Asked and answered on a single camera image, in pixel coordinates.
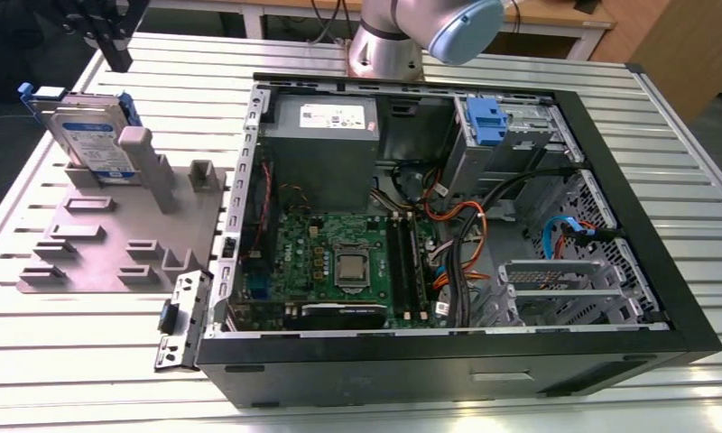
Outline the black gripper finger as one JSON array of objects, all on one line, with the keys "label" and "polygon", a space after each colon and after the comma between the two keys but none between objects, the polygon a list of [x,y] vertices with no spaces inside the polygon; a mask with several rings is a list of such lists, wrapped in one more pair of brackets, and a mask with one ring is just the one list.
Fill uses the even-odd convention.
[{"label": "black gripper finger", "polygon": [[82,37],[84,41],[96,48],[110,67],[116,65],[114,33],[110,21],[100,14],[70,13],[65,16],[66,24]]},{"label": "black gripper finger", "polygon": [[132,58],[128,51],[128,44],[146,14],[149,3],[149,0],[129,0],[126,1],[126,9],[117,13],[114,72],[126,72],[130,67]]}]

